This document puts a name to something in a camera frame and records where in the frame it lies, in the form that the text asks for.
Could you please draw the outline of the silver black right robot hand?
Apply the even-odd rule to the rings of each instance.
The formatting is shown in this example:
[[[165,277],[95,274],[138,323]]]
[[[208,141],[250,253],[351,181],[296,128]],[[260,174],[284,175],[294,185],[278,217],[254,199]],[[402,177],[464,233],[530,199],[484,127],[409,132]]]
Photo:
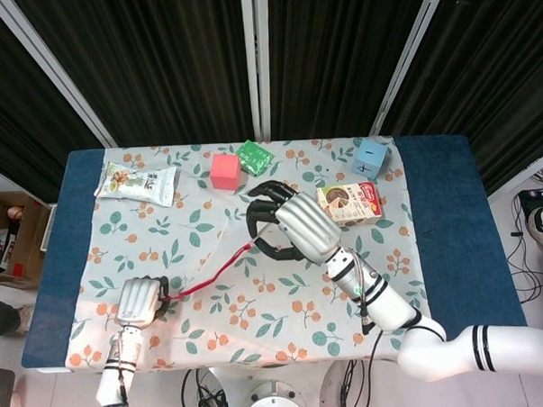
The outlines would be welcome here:
[[[276,180],[267,180],[248,191],[253,200],[246,211],[246,225],[255,246],[275,261],[307,259],[321,265],[339,251],[341,229],[307,193]],[[276,249],[258,234],[258,223],[275,224],[291,243]]]

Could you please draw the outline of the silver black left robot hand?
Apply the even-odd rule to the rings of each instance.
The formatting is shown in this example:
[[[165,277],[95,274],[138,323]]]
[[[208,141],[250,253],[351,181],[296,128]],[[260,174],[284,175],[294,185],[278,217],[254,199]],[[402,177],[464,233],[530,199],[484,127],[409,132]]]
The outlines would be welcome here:
[[[170,304],[166,276],[149,276],[126,280],[118,303],[116,321],[122,327],[146,329],[164,316]]]

